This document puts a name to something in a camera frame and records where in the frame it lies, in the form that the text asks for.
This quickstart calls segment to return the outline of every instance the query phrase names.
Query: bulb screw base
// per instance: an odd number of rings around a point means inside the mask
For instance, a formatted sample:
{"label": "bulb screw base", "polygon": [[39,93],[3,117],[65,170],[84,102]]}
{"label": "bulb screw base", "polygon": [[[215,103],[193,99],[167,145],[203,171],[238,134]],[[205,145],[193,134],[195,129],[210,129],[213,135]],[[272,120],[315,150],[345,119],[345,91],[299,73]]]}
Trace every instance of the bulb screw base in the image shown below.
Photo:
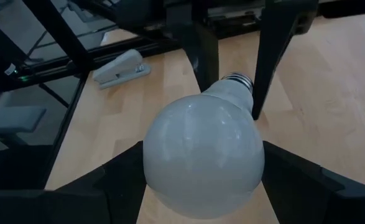
{"label": "bulb screw base", "polygon": [[239,83],[242,83],[245,87],[247,87],[247,89],[249,89],[250,93],[252,94],[252,88],[253,88],[254,84],[249,77],[243,75],[242,73],[232,72],[228,75],[225,75],[222,78],[222,80],[234,80]]}

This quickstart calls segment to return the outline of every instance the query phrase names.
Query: wooden surface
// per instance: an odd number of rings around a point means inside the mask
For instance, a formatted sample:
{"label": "wooden surface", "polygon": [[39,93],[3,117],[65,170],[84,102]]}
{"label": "wooden surface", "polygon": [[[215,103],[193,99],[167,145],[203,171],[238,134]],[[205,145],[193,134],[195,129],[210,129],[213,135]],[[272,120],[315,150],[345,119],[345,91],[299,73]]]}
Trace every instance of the wooden surface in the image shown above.
{"label": "wooden surface", "polygon": [[[128,37],[113,32],[107,42]],[[253,78],[259,34],[219,42],[220,76]],[[56,189],[141,140],[168,103],[199,93],[182,50],[146,59],[152,73],[99,91],[91,79],[77,105],[47,189]],[[365,15],[319,18],[293,38],[277,69],[262,137],[327,169],[365,184]],[[262,185],[242,209],[217,220],[191,220],[163,206],[147,188],[138,223],[277,223]]]}

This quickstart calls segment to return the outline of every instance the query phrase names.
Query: frosted glass bulb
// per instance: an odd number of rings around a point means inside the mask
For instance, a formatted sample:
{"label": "frosted glass bulb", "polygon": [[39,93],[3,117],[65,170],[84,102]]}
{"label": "frosted glass bulb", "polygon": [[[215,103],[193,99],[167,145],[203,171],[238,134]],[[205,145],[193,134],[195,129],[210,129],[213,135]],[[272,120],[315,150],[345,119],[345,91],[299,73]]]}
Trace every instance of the frosted glass bulb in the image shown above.
{"label": "frosted glass bulb", "polygon": [[144,139],[147,184],[166,206],[217,218],[245,204],[261,181],[264,150],[251,116],[252,83],[232,73],[167,105]]}

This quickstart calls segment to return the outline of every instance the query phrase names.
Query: floor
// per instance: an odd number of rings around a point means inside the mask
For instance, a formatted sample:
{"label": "floor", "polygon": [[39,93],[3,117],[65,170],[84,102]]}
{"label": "floor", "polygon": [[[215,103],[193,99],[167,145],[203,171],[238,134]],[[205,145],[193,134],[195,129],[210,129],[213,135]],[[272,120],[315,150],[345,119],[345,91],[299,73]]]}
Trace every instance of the floor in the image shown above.
{"label": "floor", "polygon": [[[119,40],[118,32],[112,35],[109,40]],[[258,44],[258,32],[221,40],[219,75],[239,71],[254,78]],[[87,81],[46,189],[108,162],[142,140],[165,105],[199,93],[182,50],[146,62],[152,67],[148,76],[121,86],[98,90]],[[256,126],[264,140],[365,184],[365,15],[317,18],[307,34],[293,37]],[[277,219],[262,184],[239,210],[215,220],[183,217],[147,187],[137,223],[275,224]]]}
{"label": "floor", "polygon": [[[103,28],[114,25],[114,23],[104,19],[84,23],[73,11],[69,10],[66,0],[52,0],[52,2],[72,31],[81,36],[79,40],[86,49],[98,47],[104,34],[109,30]],[[54,42],[52,36],[21,0],[14,0],[0,10],[0,29],[32,59],[43,61],[65,56],[65,52],[58,44],[51,44]],[[46,84],[66,101],[70,101],[77,83],[77,78],[67,77]],[[7,106],[25,105],[44,106],[47,112],[34,133],[20,133],[18,135],[31,145],[52,144],[66,108],[38,86],[30,86],[12,92]],[[0,143],[0,150],[5,148]]]}

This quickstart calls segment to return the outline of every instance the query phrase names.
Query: gray stapler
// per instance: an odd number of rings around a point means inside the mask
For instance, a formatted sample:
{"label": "gray stapler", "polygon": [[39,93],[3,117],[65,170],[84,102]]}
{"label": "gray stapler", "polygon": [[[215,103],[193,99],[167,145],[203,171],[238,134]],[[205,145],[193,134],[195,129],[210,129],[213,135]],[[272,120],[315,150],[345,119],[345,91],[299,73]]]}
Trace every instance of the gray stapler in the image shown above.
{"label": "gray stapler", "polygon": [[150,73],[150,66],[142,63],[142,55],[134,49],[128,50],[93,73],[100,89],[122,84]]}

